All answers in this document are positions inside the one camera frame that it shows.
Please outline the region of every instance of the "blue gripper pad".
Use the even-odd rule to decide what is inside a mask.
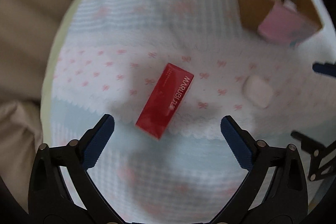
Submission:
[[[96,165],[97,160],[109,141],[113,131],[114,119],[109,115],[83,151],[82,166],[84,170],[88,170]]]
[[[226,117],[222,119],[220,129],[240,167],[251,171],[253,167],[253,153]]]

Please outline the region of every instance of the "open box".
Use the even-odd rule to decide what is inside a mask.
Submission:
[[[267,41],[295,46],[323,26],[311,0],[290,1],[296,10],[283,6],[281,0],[238,0],[241,24]]]

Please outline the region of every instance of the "patterned fabric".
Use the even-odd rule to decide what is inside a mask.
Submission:
[[[83,0],[55,69],[53,145],[80,138],[109,113],[115,132],[89,174],[111,206],[127,222],[209,222],[246,175],[221,135],[223,116],[273,146],[295,143],[293,129],[333,140],[336,81],[311,64],[335,60],[334,40],[328,26],[295,49],[266,44],[242,29],[236,0]],[[168,62],[195,78],[157,142],[134,124]],[[275,90],[264,110],[241,93],[254,74]],[[309,156],[301,156],[307,170]],[[310,198],[318,186],[308,183]]]

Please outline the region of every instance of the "red box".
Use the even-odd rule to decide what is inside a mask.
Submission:
[[[190,72],[168,63],[135,125],[160,139],[193,78]]]

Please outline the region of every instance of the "white rounded object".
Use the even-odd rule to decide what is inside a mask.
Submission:
[[[244,96],[261,108],[269,105],[273,93],[273,88],[258,75],[248,77],[243,86]]]

